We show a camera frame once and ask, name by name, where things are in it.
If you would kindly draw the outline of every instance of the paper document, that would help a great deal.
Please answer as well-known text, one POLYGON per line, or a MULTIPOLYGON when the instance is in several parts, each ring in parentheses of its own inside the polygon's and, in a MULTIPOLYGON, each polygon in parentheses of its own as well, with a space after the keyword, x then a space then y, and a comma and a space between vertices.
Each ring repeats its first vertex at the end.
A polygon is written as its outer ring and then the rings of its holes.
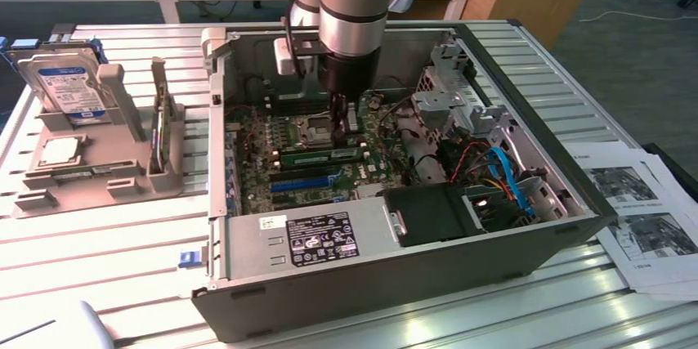
POLYGON ((630 287, 698 299, 698 204, 659 157, 622 142, 564 147, 618 213, 596 236, 630 287))

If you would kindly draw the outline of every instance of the metal slatted table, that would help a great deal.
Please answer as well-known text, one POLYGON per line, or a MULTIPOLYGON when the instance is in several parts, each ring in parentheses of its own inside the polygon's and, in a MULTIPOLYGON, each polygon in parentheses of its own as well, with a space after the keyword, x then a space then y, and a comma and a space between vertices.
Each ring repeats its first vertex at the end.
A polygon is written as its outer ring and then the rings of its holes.
MULTIPOLYGON (((225 346, 180 298, 192 275, 176 271, 183 248, 207 238, 207 75, 200 31, 209 25, 79 26, 127 70, 136 105, 152 103, 152 56, 167 58, 171 92, 187 106, 185 192, 176 199, 48 217, 8 217, 41 122, 25 89, 0 138, 0 333, 12 319, 65 298, 99 312, 121 347, 693 347, 698 305, 632 293, 595 239, 563 250, 530 276, 344 320, 225 346)), ((472 21, 511 81, 562 141, 636 145, 528 32, 472 21)), ((482 78, 480 85, 498 98, 482 78)))

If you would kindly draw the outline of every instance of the white cable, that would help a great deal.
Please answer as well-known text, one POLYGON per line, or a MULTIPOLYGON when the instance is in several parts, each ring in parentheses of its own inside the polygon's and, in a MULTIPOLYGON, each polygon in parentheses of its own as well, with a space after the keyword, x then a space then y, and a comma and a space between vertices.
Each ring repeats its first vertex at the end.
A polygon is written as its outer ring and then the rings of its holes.
POLYGON ((595 20, 599 20, 608 14, 623 14, 624 16, 636 16, 639 18, 646 18, 648 20, 698 20, 698 16, 679 16, 677 18, 662 18, 658 16, 643 16, 640 14, 632 14, 631 12, 623 12, 623 11, 607 11, 595 18, 591 18, 588 20, 579 20, 579 22, 594 22, 595 20))

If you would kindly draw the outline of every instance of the printed image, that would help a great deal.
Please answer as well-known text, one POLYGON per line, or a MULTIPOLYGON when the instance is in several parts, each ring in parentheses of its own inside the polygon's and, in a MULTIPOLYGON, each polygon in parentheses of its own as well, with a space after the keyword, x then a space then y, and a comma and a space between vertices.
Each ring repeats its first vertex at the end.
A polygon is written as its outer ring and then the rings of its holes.
POLYGON ((652 189, 631 167, 584 169, 600 194, 612 202, 656 199, 652 189))
POLYGON ((669 213, 619 217, 608 229, 631 261, 698 253, 698 246, 669 213))

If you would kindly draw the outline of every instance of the motherboard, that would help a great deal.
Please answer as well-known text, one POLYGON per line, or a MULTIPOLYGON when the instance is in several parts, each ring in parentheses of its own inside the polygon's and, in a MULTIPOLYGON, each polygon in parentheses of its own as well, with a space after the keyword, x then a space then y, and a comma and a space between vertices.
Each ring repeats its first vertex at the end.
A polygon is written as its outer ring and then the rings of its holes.
POLYGON ((241 214, 370 198, 410 182, 399 132, 382 124, 392 104, 368 92, 358 107, 354 131, 338 149, 327 112, 279 116, 268 105, 227 109, 241 214))

